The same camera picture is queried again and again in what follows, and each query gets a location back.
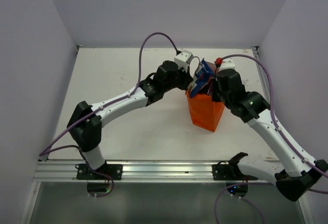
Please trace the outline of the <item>blue white snack bag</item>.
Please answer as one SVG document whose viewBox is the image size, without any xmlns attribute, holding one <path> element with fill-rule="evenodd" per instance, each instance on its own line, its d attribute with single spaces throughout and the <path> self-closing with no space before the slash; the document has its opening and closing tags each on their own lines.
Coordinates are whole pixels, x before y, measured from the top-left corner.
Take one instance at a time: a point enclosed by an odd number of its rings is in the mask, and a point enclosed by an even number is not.
<svg viewBox="0 0 328 224">
<path fill-rule="evenodd" d="M 214 76 L 216 66 L 203 58 L 194 72 L 193 80 L 188 87 L 189 98 L 194 98 L 199 91 L 209 83 Z"/>
</svg>

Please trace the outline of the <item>orange paper bag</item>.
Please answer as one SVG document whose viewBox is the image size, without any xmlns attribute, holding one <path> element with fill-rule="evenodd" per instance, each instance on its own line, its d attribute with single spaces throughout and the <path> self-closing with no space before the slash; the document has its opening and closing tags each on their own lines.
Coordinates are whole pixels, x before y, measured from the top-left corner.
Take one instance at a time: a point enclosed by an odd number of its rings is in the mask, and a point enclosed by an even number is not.
<svg viewBox="0 0 328 224">
<path fill-rule="evenodd" d="M 215 132 L 224 111 L 222 102 L 212 101 L 212 89 L 214 76 L 194 98 L 189 98 L 188 90 L 186 97 L 188 102 L 189 114 L 193 125 Z"/>
</svg>

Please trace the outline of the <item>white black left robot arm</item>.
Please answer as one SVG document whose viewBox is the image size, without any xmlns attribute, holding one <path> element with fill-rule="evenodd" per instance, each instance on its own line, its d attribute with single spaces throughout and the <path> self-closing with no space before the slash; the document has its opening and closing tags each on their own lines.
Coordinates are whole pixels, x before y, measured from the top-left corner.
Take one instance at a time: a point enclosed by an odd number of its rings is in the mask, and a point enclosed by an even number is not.
<svg viewBox="0 0 328 224">
<path fill-rule="evenodd" d="M 167 60 L 155 73 L 149 74 L 136 87 L 118 97 L 92 105 L 86 101 L 80 102 L 67 129 L 89 165 L 89 174 L 95 179 L 101 179 L 107 172 L 106 161 L 99 147 L 104 126 L 133 110 L 161 100 L 172 89 L 186 90 L 192 80 L 189 64 Z"/>
</svg>

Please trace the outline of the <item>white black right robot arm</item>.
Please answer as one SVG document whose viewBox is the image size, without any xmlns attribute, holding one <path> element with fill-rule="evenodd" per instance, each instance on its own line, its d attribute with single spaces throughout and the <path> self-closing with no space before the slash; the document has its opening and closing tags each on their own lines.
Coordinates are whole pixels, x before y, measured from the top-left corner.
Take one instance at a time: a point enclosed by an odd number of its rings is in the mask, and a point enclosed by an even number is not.
<svg viewBox="0 0 328 224">
<path fill-rule="evenodd" d="M 216 96 L 231 113 L 252 128 L 278 157 L 278 163 L 240 152 L 227 162 L 212 166 L 213 177 L 242 180 L 247 176 L 274 184 L 288 200 L 297 201 L 327 172 L 327 162 L 309 155 L 278 121 L 270 104 L 258 92 L 246 91 L 234 69 L 215 75 Z"/>
</svg>

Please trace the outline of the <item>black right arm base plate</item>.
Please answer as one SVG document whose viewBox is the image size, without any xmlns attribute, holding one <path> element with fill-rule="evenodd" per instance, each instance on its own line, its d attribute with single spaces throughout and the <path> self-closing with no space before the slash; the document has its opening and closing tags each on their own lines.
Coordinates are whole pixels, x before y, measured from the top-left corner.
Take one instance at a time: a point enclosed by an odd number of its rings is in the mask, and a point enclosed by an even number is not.
<svg viewBox="0 0 328 224">
<path fill-rule="evenodd" d="M 220 161 L 212 165 L 214 180 L 244 180 L 246 176 L 241 173 L 238 164 L 228 161 Z"/>
</svg>

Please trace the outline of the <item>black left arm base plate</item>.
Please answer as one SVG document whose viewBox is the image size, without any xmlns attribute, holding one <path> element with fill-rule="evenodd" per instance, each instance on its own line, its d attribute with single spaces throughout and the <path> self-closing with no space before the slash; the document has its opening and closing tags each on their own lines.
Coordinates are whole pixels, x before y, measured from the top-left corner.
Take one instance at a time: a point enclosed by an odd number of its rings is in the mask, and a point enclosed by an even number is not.
<svg viewBox="0 0 328 224">
<path fill-rule="evenodd" d="M 92 170 L 86 164 L 76 164 L 76 179 L 78 180 L 105 180 L 110 176 L 113 180 L 121 180 L 123 173 L 122 164 L 104 164 L 99 169 Z"/>
</svg>

